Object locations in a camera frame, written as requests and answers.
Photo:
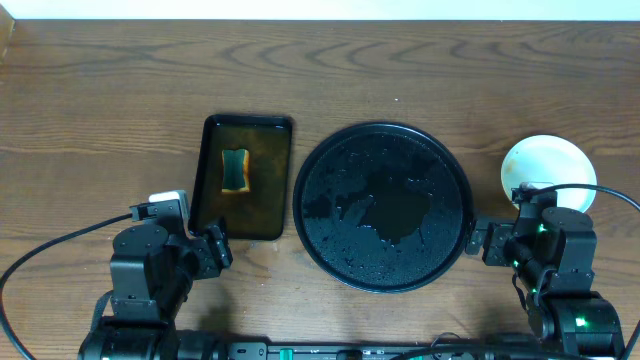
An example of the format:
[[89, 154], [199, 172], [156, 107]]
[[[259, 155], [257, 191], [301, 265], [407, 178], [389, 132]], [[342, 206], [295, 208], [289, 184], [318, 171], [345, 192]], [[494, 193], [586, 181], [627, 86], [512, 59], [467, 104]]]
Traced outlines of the yellow green scrub sponge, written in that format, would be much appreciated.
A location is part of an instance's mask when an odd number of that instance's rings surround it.
[[250, 153], [246, 149], [223, 150], [223, 193], [247, 193], [250, 191]]

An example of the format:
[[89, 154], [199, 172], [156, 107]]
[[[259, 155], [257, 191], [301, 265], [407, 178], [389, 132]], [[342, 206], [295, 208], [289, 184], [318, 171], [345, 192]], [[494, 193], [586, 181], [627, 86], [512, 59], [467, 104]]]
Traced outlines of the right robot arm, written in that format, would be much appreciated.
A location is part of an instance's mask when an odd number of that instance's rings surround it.
[[467, 244], [487, 266], [510, 267], [542, 347], [587, 358], [619, 358], [619, 316], [592, 289], [597, 237], [591, 218], [564, 207], [523, 205], [514, 221], [479, 218]]

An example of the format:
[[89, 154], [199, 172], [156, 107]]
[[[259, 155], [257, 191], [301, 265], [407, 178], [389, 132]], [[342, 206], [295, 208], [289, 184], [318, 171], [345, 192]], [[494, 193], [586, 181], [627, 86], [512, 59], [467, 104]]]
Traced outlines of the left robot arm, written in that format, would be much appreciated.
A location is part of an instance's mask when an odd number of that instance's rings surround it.
[[195, 238], [182, 219], [146, 220], [114, 239], [113, 314], [94, 313], [80, 359], [225, 359], [227, 346], [202, 331], [177, 330], [176, 316], [197, 280], [231, 266], [226, 223], [217, 218]]

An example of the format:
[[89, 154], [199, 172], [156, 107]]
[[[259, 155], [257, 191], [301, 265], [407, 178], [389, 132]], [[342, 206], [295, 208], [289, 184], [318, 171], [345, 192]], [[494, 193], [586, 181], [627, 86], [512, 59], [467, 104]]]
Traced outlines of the light blue plate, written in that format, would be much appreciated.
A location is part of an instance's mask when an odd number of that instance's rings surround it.
[[536, 189], [597, 184], [595, 168], [586, 154], [572, 142], [552, 135], [530, 136], [514, 145], [503, 160], [500, 178], [508, 199], [522, 183]]

